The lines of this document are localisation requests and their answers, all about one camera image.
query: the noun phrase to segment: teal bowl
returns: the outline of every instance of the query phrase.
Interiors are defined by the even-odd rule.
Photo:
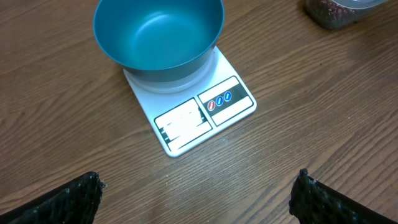
[[[224,25],[222,0],[102,0],[94,16],[104,53],[138,78],[169,82],[210,57]]]

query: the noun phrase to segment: kitchen scale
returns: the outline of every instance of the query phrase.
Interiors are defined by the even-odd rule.
[[[124,74],[170,157],[206,141],[256,110],[257,103],[218,47],[191,75],[146,82]]]

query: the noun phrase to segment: brown wood grain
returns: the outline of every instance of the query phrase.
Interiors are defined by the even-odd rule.
[[[0,1],[0,214],[89,170],[95,223],[298,223],[299,169],[398,221],[398,1],[328,31],[298,1],[224,0],[218,47],[257,111],[172,159],[121,67],[98,1]]]

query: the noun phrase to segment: container lid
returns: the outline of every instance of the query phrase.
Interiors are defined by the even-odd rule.
[[[335,3],[350,9],[367,9],[388,0],[333,0]]]

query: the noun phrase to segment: jar of beans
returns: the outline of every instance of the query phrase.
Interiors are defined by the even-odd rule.
[[[305,10],[327,29],[338,29],[361,19],[386,0],[305,0]]]

